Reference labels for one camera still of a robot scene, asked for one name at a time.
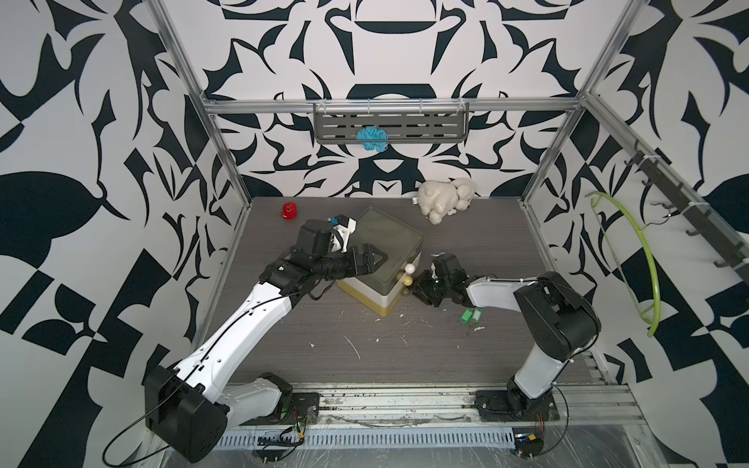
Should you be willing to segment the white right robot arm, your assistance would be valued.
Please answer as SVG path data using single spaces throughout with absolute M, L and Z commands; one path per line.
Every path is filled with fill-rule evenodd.
M 470 275 L 455 255 L 441 253 L 415 277 L 409 291 L 434 307 L 450 300 L 473 311 L 497 308 L 523 316 L 534 346 L 505 389 L 476 393 L 474 404 L 484 420 L 541 415 L 552 403 L 558 376 L 592 347 L 602 329 L 590 303 L 553 271 L 530 279 Z

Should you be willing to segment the keys with green tag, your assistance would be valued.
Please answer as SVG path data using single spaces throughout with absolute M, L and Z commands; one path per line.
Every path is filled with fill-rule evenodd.
M 464 324 L 468 324 L 473 317 L 474 312 L 472 310 L 465 310 L 460 318 L 460 321 Z

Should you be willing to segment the three-drawer storage box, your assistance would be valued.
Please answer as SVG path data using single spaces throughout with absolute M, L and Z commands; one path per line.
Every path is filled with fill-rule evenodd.
M 374 207 L 357 218 L 350 237 L 353 247 L 369 245 L 374 253 L 374 273 L 337 281 L 337 286 L 372 312 L 386 317 L 395 308 L 403 290 L 421 261 L 424 235 L 394 216 Z

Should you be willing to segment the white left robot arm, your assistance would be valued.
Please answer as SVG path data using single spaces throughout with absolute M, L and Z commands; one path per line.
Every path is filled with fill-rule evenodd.
M 371 244 L 310 255 L 292 247 L 267 265 L 230 318 L 192 354 L 156 367 L 144 382 L 146 427 L 191 463 L 205 458 L 224 432 L 281 413 L 292 387 L 275 374 L 227 391 L 239 365 L 272 327 L 322 281 L 375 273 L 388 256 Z

